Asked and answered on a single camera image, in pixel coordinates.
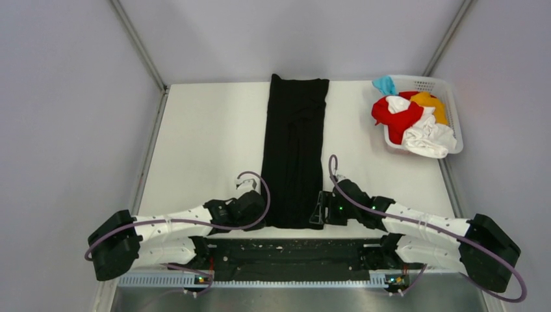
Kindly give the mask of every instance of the light blue cloth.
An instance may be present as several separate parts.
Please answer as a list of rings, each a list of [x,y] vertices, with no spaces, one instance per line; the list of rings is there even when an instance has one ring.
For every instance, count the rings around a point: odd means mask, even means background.
[[[384,95],[384,96],[397,96],[396,87],[394,86],[394,81],[390,76],[383,76],[377,80],[371,82],[373,86]]]

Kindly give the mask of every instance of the black pants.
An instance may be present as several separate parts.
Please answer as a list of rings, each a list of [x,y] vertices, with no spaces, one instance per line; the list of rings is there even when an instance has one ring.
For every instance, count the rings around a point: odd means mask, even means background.
[[[268,226],[321,229],[309,218],[323,187],[322,145],[329,80],[282,80],[272,75],[262,177],[272,206]]]

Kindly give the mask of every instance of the white cloth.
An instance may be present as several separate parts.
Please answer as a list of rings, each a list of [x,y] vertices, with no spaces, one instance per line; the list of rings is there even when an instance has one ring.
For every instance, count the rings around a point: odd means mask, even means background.
[[[408,109],[409,104],[411,104],[410,101],[401,96],[387,96],[387,103],[389,104],[389,112],[391,112],[391,114],[403,112]]]
[[[434,107],[424,107],[421,119],[404,131],[402,146],[412,153],[431,158],[444,158],[455,148],[454,130],[436,123]]]

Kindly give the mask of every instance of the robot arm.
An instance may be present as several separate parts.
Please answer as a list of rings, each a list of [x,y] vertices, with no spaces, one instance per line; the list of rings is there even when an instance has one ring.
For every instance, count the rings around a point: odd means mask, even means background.
[[[507,289],[511,271],[503,264],[471,244],[428,226],[436,226],[456,237],[482,245],[514,267],[520,256],[520,248],[488,216],[477,214],[473,219],[443,218],[416,211],[390,198],[371,198],[349,179],[342,176],[337,179],[341,191],[355,202],[383,215],[397,216],[393,218],[362,210],[346,199],[336,187],[331,195],[320,196],[326,199],[319,205],[326,207],[325,223],[346,225],[348,219],[354,218],[367,228],[389,233],[381,239],[381,248],[368,252],[368,267],[380,267],[381,261],[385,264],[395,263],[396,267],[400,267],[400,263],[426,263],[468,275],[490,291],[502,293]]]
[[[211,200],[178,213],[159,216],[131,216],[128,210],[115,213],[88,238],[96,279],[111,280],[138,267],[203,261],[197,253],[206,246],[198,238],[247,226],[262,215],[265,204],[256,186],[253,179],[245,180],[237,185],[238,198]],[[122,227],[127,229],[109,235]],[[246,230],[263,227],[264,222],[259,222]],[[108,238],[92,248],[104,235]]]

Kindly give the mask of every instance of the gray floor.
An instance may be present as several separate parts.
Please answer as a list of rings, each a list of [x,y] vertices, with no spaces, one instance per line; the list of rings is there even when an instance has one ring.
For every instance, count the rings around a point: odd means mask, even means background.
[[[176,292],[159,297],[166,291],[119,288],[112,312],[486,312],[479,290],[457,274],[426,274],[404,298],[366,289],[213,289],[198,299]]]

